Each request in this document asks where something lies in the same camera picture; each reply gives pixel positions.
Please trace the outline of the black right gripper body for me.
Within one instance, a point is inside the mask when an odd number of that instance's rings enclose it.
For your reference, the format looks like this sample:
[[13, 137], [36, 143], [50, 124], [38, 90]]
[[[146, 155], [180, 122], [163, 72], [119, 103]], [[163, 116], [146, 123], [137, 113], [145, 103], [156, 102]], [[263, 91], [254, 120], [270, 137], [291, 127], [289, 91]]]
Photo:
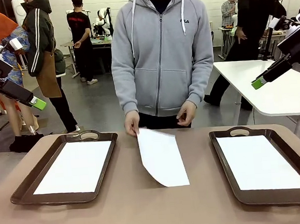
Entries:
[[292, 26], [286, 32], [284, 40], [278, 44], [278, 48], [290, 65], [300, 64], [300, 26]]

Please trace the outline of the person's left hand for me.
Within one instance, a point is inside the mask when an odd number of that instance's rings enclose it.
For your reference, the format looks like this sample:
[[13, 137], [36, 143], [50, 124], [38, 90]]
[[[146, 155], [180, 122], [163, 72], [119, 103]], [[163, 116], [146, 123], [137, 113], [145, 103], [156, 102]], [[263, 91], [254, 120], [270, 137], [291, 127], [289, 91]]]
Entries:
[[178, 125], [189, 127], [196, 115], [197, 106], [191, 101], [185, 101], [180, 108], [176, 118], [178, 120]]

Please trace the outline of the person's right hand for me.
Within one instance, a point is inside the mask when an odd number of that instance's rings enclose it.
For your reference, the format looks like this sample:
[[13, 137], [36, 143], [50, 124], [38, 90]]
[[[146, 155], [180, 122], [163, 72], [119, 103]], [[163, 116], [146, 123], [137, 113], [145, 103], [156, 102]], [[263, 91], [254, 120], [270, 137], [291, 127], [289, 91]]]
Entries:
[[137, 137], [139, 134], [139, 113], [137, 111], [130, 111], [125, 115], [125, 131], [128, 135]]

